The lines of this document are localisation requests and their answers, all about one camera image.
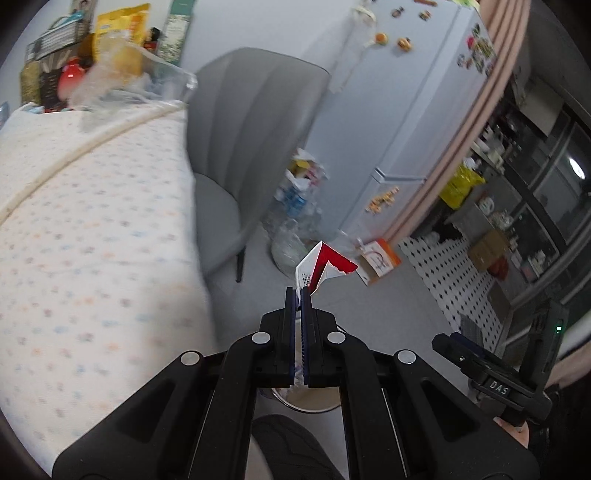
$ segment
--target refrigerator door handle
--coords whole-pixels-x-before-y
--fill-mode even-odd
[[[372,177],[380,183],[390,183],[393,181],[417,181],[420,183],[425,183],[426,181],[425,177],[417,177],[412,175],[384,175],[383,172],[381,172],[378,168],[375,169]]]

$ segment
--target silver screw head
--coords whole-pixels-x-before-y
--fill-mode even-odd
[[[410,350],[402,350],[401,352],[398,352],[398,360],[403,364],[413,364],[416,359],[417,356]]]
[[[181,362],[183,365],[195,365],[199,362],[199,354],[197,352],[185,352],[181,355]]]
[[[269,335],[267,332],[257,332],[252,334],[251,339],[253,342],[263,345],[264,343],[267,343],[269,340],[271,340],[271,335]]]
[[[343,332],[330,332],[326,338],[330,343],[343,343],[346,337]]]

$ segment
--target person's hand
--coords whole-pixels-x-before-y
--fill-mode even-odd
[[[530,444],[530,428],[525,421],[521,427],[514,427],[508,421],[495,417],[496,424],[511,435],[515,440],[525,448]]]

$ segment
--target red and white carton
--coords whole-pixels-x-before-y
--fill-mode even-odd
[[[340,277],[357,270],[358,265],[344,257],[324,242],[318,243],[295,268],[295,292],[310,287],[313,294],[327,278]]]

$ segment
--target yellow bag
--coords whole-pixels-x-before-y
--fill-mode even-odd
[[[107,33],[121,32],[124,37],[136,45],[142,46],[150,4],[137,7],[121,8],[96,17],[95,36],[92,54],[95,61],[100,57],[100,39]]]
[[[456,170],[452,179],[447,182],[447,185],[439,194],[439,198],[447,203],[450,208],[458,210],[472,187],[481,183],[486,183],[485,179],[462,164]]]

